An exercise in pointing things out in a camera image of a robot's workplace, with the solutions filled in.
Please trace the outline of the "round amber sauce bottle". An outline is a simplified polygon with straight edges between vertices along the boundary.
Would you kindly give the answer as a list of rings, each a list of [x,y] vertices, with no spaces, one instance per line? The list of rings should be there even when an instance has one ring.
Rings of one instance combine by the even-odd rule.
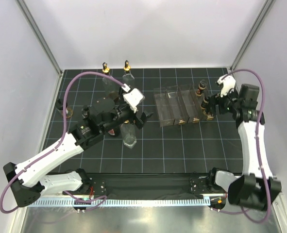
[[[55,108],[56,110],[63,116],[63,103],[64,100],[58,98],[55,102]],[[73,115],[73,110],[72,108],[68,105],[68,103],[66,102],[66,109],[65,109],[65,113],[66,113],[66,119],[69,119],[72,117]]]

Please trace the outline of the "small black spice jar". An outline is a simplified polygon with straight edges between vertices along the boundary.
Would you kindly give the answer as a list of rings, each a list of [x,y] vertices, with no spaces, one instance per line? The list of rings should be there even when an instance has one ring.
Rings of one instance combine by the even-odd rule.
[[[196,96],[200,97],[206,89],[207,89],[207,82],[205,80],[201,80],[198,84],[198,87],[195,93]]]
[[[206,109],[207,104],[209,103],[209,99],[207,97],[204,97],[201,102],[201,109],[204,111]]]
[[[211,114],[207,114],[206,117],[207,117],[207,120],[213,120],[214,119],[214,116]]]

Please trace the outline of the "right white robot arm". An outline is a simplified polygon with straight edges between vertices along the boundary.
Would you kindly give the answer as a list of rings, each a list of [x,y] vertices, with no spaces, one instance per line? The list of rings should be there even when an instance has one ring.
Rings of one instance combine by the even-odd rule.
[[[231,88],[225,96],[217,93],[201,102],[204,113],[211,116],[217,108],[221,114],[232,114],[243,154],[240,177],[214,167],[209,172],[206,186],[211,192],[226,191],[230,205],[266,211],[281,192],[282,185],[273,178],[268,165],[264,145],[265,119],[256,109],[258,94],[258,86],[243,84],[239,91]]]

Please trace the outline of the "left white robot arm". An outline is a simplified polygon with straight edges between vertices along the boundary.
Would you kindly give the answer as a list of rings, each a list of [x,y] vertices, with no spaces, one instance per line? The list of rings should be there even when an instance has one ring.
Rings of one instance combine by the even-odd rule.
[[[7,188],[12,190],[18,207],[26,207],[41,196],[74,191],[86,194],[92,186],[87,173],[78,168],[70,173],[49,175],[48,173],[69,158],[82,153],[101,142],[104,135],[125,121],[142,129],[151,113],[143,112],[137,117],[137,106],[142,97],[122,96],[119,105],[110,98],[98,100],[91,107],[83,108],[83,120],[73,125],[54,144],[33,158],[3,167],[8,180]]]

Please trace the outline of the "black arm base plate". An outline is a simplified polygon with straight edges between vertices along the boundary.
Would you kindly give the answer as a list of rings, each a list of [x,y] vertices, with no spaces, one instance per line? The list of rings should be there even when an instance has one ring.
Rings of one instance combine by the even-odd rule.
[[[213,183],[211,173],[88,173],[91,179],[83,191],[73,195],[96,197],[106,195],[110,200],[181,200],[203,196],[224,196],[226,191]]]

